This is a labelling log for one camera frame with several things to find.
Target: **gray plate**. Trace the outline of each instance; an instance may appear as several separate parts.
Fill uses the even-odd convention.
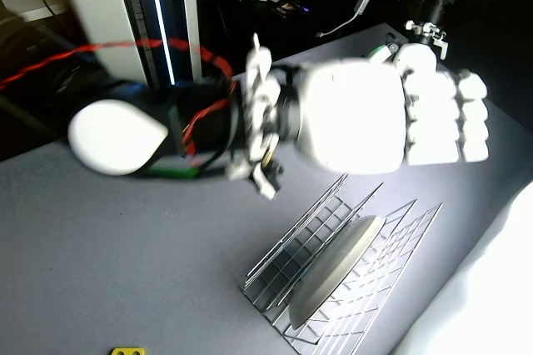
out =
[[[383,217],[362,217],[348,223],[324,248],[301,278],[289,302],[293,328],[299,328],[331,296],[370,247],[384,224]]]

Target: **dish rack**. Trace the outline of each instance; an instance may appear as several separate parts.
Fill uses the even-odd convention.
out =
[[[337,196],[342,175],[245,276],[242,291],[302,355],[351,354],[361,345],[442,204],[409,217],[413,200],[386,215],[360,261],[300,328],[289,320],[292,289],[347,223],[356,223],[383,183],[355,207]]]

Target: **dish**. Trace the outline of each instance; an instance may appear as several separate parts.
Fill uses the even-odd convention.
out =
[[[289,318],[299,328],[331,296],[377,237],[386,219],[366,216],[348,223],[319,254],[289,302]]]

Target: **yellow object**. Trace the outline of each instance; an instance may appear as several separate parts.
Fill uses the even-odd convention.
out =
[[[146,355],[144,348],[115,348],[111,355]]]

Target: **white cable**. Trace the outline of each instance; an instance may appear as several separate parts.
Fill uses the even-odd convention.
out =
[[[319,32],[316,36],[321,38],[321,37],[324,37],[324,36],[329,36],[330,34],[336,32],[339,28],[343,28],[345,27],[348,23],[351,23],[354,21],[355,18],[357,18],[357,15],[358,13],[355,13],[350,20],[344,22],[343,24],[340,24],[339,26],[335,27],[333,30],[329,31],[329,32]]]

